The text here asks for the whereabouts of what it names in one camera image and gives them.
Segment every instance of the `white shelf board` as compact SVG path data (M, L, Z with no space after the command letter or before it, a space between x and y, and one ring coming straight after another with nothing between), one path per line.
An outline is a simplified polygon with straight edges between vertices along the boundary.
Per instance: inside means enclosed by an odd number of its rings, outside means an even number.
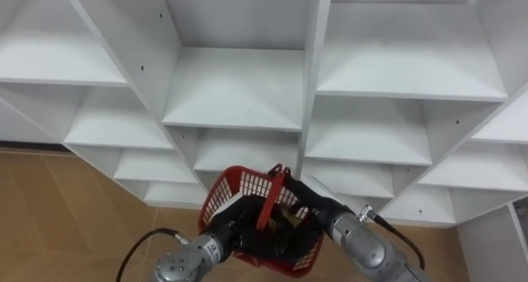
M528 92L500 112L472 140L528 144Z
M174 151L125 149L115 179L197 183L189 168Z
M303 51L184 48L163 123L300 131Z
M234 165L267 172L277 163L295 169L296 134L203 129L196 151L195 170L221 172Z
M391 167L387 165L307 159L303 175L314 176L338 194L380 198L394 196Z
M423 4L332 4L318 94L507 98L474 10Z
M206 196L198 184L151 181L144 201L160 207L199 209Z
M92 87L79 108L66 144L172 149L132 89Z
M68 0L26 0L0 35L0 81L127 86Z
M422 107L415 100L318 96L306 156L430 165Z
M528 192L528 171L517 145L468 142L418 183Z
M389 222L424 222L439 226L455 224L449 188L411 186L380 211Z

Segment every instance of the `red plastic basket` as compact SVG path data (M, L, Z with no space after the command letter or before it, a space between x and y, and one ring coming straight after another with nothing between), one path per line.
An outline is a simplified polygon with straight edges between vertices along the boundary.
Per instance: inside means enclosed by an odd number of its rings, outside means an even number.
M207 199L200 212L198 229L202 231L215 214L215 211L238 192L242 192L243 195L260 195L266 197L266 202L257 221L258 229L263 229L266 226L274 203L285 204L288 207L295 204L298 201L297 197L282 185L285 171L281 169L281 165L277 165L273 170L278 172L275 176L270 177L267 174L255 172L246 167L234 166L226 169L207 195ZM306 208L302 208L297 213L297 217L302 220L307 212L308 210ZM259 260L238 251L235 251L233 256L256 267L265 266L269 269L279 271L284 275L299 278L312 270L322 244L323 235L319 237L319 240L309 254L294 264L281 261Z

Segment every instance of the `silver robot arm segment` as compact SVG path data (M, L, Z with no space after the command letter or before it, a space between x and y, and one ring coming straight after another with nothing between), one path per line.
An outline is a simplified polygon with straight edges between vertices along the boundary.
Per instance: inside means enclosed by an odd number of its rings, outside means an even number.
M353 260L358 271L374 282L427 282L423 270L408 264L393 243L368 229L352 213L332 220L329 237Z
M154 269L154 282L199 282L218 265L224 247L219 239L201 234L179 251L162 256Z

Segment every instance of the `wooden floor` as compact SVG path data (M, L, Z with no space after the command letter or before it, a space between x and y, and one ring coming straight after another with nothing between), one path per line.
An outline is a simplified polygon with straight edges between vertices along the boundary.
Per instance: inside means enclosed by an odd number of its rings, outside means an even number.
M148 207L77 157L0 151L0 281L113 281L140 236L164 226L194 237L197 217L194 210ZM422 249L431 281L469 281L455 229L400 229ZM155 260L177 247L154 237L135 254L124 280L149 281ZM303 281L366 281L334 243L327 240L320 256ZM205 281L292 280L230 259Z

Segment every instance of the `robotic arm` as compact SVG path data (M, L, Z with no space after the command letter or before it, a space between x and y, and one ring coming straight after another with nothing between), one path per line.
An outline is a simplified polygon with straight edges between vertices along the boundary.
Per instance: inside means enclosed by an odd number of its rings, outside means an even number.
M353 260L358 271L374 282L427 282L423 270L407 262L405 255L391 241L376 235L365 225L367 218L379 217L365 207L356 216L336 200L318 195L303 182L289 179L287 188L306 202L317 215L326 234ZM162 256L154 269L155 282L199 282L217 264L225 261L233 250L234 221L216 215L202 234L188 242L182 236L183 247Z

